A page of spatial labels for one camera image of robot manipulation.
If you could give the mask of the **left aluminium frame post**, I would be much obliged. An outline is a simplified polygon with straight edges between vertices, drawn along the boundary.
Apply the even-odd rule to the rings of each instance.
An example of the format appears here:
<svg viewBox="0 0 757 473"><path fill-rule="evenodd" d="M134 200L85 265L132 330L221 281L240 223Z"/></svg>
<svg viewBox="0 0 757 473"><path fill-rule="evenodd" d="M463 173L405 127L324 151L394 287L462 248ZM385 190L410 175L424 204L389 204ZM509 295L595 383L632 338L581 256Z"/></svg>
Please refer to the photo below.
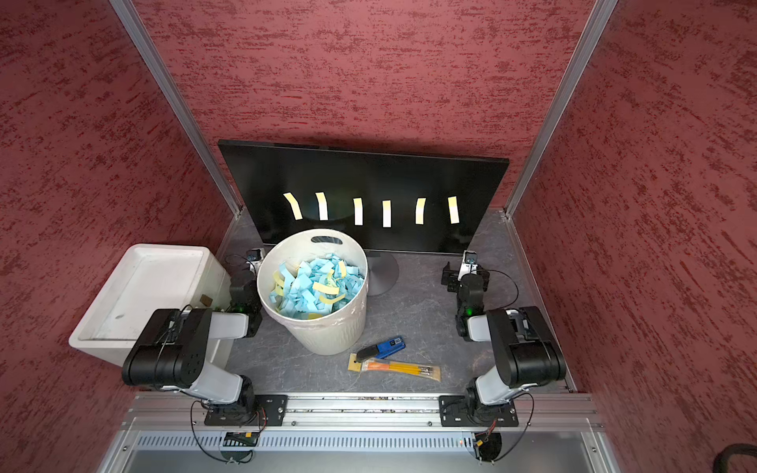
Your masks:
<svg viewBox="0 0 757 473"><path fill-rule="evenodd" d="M130 37L132 43L137 48L149 72L179 121L185 135L230 208L234 218L238 218L242 213L242 204L238 197L236 197L232 185L224 176L218 161L213 156L211 148L204 138L190 108L181 92L179 92L179 87L175 84L175 80L173 80L165 61L163 61L155 43L152 41L145 25L140 19L134 3L127 0L110 0L110 6L114 8L118 20L120 20L128 37Z"/></svg>

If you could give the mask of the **white styrofoam box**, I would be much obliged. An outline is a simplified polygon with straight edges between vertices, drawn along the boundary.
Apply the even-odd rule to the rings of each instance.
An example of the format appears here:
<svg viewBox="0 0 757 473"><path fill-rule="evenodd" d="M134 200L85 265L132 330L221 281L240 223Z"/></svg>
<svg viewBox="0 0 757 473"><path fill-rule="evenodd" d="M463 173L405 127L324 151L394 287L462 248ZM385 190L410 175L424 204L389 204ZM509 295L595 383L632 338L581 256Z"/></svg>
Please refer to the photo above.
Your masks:
<svg viewBox="0 0 757 473"><path fill-rule="evenodd" d="M136 244L126 250L69 345L121 367L157 309L228 309L231 276L204 246Z"/></svg>

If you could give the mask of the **black computer monitor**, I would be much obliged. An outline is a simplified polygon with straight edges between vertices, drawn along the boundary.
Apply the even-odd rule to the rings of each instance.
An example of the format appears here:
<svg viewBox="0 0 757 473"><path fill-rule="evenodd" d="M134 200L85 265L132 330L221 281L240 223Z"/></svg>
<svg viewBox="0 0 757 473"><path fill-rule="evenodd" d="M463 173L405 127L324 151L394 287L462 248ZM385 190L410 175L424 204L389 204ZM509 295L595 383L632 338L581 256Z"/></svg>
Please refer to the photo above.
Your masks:
<svg viewBox="0 0 757 473"><path fill-rule="evenodd" d="M369 153L333 148L222 140L218 144L235 185L268 246L305 230L337 230L365 250L461 253L467 250L505 177L506 159ZM283 194L299 201L296 221ZM328 221L319 220L315 193L324 192ZM449 222L447 199L459 203ZM354 225L353 199L361 197L364 225ZM427 199L425 223L415 205ZM382 201L392 202L392 226L382 226Z"/></svg>

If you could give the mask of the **blue and black stapler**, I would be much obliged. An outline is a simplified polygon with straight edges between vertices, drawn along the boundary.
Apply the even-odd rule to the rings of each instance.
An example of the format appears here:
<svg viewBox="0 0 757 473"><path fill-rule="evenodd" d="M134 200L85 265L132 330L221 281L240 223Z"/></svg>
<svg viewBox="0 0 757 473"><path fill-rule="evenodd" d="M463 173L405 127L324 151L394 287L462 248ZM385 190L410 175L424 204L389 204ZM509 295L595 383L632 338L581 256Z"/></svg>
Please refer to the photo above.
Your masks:
<svg viewBox="0 0 757 473"><path fill-rule="evenodd" d="M388 341L359 350L356 354L355 361L357 363L362 363L369 359L385 359L405 348L406 345L403 338L401 336L394 337Z"/></svg>

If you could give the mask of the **yellow sticky note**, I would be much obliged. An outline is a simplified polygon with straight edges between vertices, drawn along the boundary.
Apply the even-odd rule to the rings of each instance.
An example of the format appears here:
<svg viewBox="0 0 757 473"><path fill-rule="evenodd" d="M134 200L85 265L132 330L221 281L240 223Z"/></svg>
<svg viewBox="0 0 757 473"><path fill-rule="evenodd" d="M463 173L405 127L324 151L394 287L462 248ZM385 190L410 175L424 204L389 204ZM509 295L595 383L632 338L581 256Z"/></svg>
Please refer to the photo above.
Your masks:
<svg viewBox="0 0 757 473"><path fill-rule="evenodd" d="M296 221L301 221L303 219L303 214L297 198L291 192L286 192L283 196L291 207L294 219Z"/></svg>
<svg viewBox="0 0 757 473"><path fill-rule="evenodd" d="M415 224L423 226L425 223L425 205L427 199L425 197L419 197L416 200L415 205Z"/></svg>
<svg viewBox="0 0 757 473"><path fill-rule="evenodd" d="M353 206L354 206L354 225L356 227L362 227L364 225L363 199L361 197L354 198Z"/></svg>
<svg viewBox="0 0 757 473"><path fill-rule="evenodd" d="M328 204L325 193L317 192L315 193L315 197L317 197L317 208L319 208L319 220L328 221Z"/></svg>
<svg viewBox="0 0 757 473"><path fill-rule="evenodd" d="M458 225L461 218L459 218L459 203L456 196L450 196L447 199L447 208L449 208L449 222L452 225Z"/></svg>
<svg viewBox="0 0 757 473"><path fill-rule="evenodd" d="M382 201L382 226L385 229L392 226L392 202L390 200Z"/></svg>

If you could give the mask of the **white waste basket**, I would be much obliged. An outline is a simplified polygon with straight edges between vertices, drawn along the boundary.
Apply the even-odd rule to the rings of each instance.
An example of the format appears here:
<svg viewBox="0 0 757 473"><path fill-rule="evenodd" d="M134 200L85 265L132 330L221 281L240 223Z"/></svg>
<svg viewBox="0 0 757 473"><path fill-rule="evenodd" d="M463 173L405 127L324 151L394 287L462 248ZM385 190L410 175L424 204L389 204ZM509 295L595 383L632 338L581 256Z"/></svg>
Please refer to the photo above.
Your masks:
<svg viewBox="0 0 757 473"><path fill-rule="evenodd" d="M303 260L336 254L360 268L366 282L357 297L344 309L314 320L282 317L269 303L272 276L281 263L294 266ZM264 257L257 274L257 290L264 311L285 327L302 345L317 355L335 355L351 348L360 338L367 317L368 260L360 244L341 232L329 229L303 231L282 240Z"/></svg>

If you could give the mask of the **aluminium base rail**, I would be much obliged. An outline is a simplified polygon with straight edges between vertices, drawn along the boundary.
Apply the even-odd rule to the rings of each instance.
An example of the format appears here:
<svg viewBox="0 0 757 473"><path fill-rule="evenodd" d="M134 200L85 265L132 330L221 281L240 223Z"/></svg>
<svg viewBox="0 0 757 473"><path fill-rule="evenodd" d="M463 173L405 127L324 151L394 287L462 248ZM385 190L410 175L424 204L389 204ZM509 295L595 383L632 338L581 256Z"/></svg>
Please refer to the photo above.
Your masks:
<svg viewBox="0 0 757 473"><path fill-rule="evenodd" d="M514 401L495 422L473 426L461 408L437 393L294 392L284 407L265 408L267 421L246 428L268 432L357 431L435 432L444 429L479 432L494 425L502 432L601 433L605 425L589 394L532 393Z"/></svg>

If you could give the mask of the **round monitor stand base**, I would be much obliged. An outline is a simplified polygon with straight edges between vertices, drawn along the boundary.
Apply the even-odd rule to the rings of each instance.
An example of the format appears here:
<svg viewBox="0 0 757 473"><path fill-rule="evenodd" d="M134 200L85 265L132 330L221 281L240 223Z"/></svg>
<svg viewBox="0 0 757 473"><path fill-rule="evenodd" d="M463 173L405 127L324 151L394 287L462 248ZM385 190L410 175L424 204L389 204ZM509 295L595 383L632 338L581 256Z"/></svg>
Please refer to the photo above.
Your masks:
<svg viewBox="0 0 757 473"><path fill-rule="evenodd" d="M368 295L384 295L392 289L398 280L399 266L395 257L388 252L367 251L369 283Z"/></svg>

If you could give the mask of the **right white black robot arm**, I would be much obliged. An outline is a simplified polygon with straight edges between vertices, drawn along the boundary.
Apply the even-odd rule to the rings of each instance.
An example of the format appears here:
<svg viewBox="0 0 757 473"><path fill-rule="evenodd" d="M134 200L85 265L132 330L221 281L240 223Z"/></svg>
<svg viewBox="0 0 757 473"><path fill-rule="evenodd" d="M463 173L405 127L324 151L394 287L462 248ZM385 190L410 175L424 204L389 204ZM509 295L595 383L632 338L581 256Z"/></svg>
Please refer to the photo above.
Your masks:
<svg viewBox="0 0 757 473"><path fill-rule="evenodd" d="M441 283L457 296L455 328L468 342L489 342L494 367L463 395L439 397L444 427L516 427L515 400L567 376L564 355L538 307L486 309L488 272L474 263L446 265Z"/></svg>

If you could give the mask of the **right aluminium frame post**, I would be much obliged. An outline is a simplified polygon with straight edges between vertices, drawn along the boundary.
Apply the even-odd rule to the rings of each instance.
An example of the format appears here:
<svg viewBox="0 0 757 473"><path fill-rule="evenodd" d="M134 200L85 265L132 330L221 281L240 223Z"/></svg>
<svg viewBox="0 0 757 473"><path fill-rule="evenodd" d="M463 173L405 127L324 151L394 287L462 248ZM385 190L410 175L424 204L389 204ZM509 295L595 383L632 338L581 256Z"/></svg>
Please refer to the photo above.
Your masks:
<svg viewBox="0 0 757 473"><path fill-rule="evenodd" d="M509 221L514 221L516 209L526 195L528 185L534 178L538 166L546 152L551 138L555 133L563 114L567 110L571 98L579 85L581 78L591 61L591 57L599 44L599 40L608 24L616 6L617 0L597 0L585 23L581 37L572 53L563 77L550 104L544 122L536 135L524 168L516 182L516 186L509 197L505 211Z"/></svg>

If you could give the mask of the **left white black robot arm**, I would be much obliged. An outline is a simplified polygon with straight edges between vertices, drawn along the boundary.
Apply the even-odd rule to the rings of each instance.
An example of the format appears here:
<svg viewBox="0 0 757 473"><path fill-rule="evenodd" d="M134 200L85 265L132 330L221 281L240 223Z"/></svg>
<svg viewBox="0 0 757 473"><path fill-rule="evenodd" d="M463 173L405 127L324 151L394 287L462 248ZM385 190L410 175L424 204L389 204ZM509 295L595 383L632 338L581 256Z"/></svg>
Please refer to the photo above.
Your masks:
<svg viewBox="0 0 757 473"><path fill-rule="evenodd" d="M253 252L228 274L203 248L141 258L123 302L147 317L124 359L123 382L195 398L206 408L209 426L264 422L252 381L227 371L223 350L259 329L259 261Z"/></svg>

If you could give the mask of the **pile of paper strips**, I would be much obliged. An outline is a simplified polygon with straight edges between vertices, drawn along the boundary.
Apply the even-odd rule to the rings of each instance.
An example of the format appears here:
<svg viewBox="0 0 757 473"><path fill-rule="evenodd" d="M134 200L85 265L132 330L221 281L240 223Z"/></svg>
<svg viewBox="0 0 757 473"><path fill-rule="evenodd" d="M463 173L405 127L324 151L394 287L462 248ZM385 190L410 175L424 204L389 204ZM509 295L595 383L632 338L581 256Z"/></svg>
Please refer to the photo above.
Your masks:
<svg viewBox="0 0 757 473"><path fill-rule="evenodd" d="M276 313L314 320L344 309L363 289L366 278L360 268L332 253L294 266L281 263L272 281L268 299Z"/></svg>

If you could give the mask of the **aluminium frame post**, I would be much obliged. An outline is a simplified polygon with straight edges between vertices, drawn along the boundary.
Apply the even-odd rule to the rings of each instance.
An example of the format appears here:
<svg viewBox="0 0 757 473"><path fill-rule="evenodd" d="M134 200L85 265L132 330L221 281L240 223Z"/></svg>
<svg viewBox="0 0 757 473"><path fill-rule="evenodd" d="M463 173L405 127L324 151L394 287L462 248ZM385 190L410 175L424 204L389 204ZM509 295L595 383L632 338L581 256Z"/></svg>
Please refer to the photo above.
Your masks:
<svg viewBox="0 0 757 473"><path fill-rule="evenodd" d="M179 121L185 135L230 208L234 218L238 218L242 213L242 204L238 197L236 197L232 185L224 176L218 161L213 156L211 148L204 138L190 108L181 92L179 92L179 87L175 84L175 80L173 80L165 61L163 61L155 43L152 41L145 25L140 19L134 3L127 0L110 0L110 6L114 8L118 20L120 20L128 37L130 37L132 43L137 48L149 72Z"/></svg>
<svg viewBox="0 0 757 473"><path fill-rule="evenodd" d="M572 53L563 77L550 104L544 122L536 135L524 168L516 182L516 186L509 197L505 211L509 221L514 221L516 209L526 195L528 185L534 178L538 166L546 152L551 138L555 133L563 114L567 110L571 98L579 85L581 78L591 61L591 57L599 44L599 40L608 24L616 6L617 0L597 0L585 23L581 37Z"/></svg>

